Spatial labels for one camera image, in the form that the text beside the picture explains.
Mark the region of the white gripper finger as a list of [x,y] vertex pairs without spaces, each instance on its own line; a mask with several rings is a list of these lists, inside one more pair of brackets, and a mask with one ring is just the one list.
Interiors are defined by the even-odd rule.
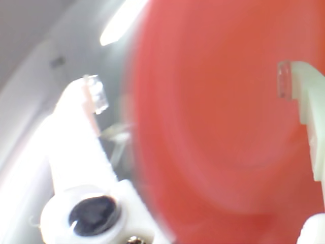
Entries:
[[315,181],[324,180],[324,74],[302,61],[282,61],[277,71],[278,94],[296,100],[300,123],[307,128]]
[[54,196],[40,229],[45,243],[173,243],[132,182],[119,180],[99,140],[108,108],[103,84],[85,75],[63,91],[49,125]]

